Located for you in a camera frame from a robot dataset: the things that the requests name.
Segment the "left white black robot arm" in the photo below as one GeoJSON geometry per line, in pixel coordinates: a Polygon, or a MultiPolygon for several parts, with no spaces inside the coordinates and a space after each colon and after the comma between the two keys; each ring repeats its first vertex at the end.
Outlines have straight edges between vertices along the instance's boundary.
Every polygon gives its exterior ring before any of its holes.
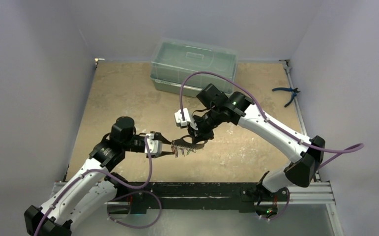
{"type": "Polygon", "coordinates": [[[25,211],[27,233],[31,236],[70,236],[74,224],[99,204],[144,193],[152,176],[152,159],[170,154],[162,150],[163,144],[171,142],[160,132],[137,134],[131,117],[119,117],[71,180],[41,206],[30,206],[25,211]],[[149,159],[149,174],[141,185],[131,185],[112,172],[128,151],[144,153],[149,159]]]}

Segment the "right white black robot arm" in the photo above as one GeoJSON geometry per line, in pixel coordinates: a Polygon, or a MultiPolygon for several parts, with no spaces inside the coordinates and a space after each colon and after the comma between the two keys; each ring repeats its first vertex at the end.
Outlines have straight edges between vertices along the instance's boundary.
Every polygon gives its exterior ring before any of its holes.
{"type": "Polygon", "coordinates": [[[310,138],[285,126],[275,118],[261,114],[256,102],[241,92],[227,96],[213,84],[209,84],[197,98],[205,106],[202,116],[192,115],[188,109],[179,109],[174,114],[178,127],[187,128],[191,142],[184,147],[195,148],[199,142],[212,140],[213,129],[222,123],[233,123],[247,129],[276,147],[287,157],[289,163],[275,172],[267,172],[259,180],[253,195],[258,201],[272,200],[279,190],[296,185],[308,187],[323,160],[325,146],[319,136],[310,138]]]}

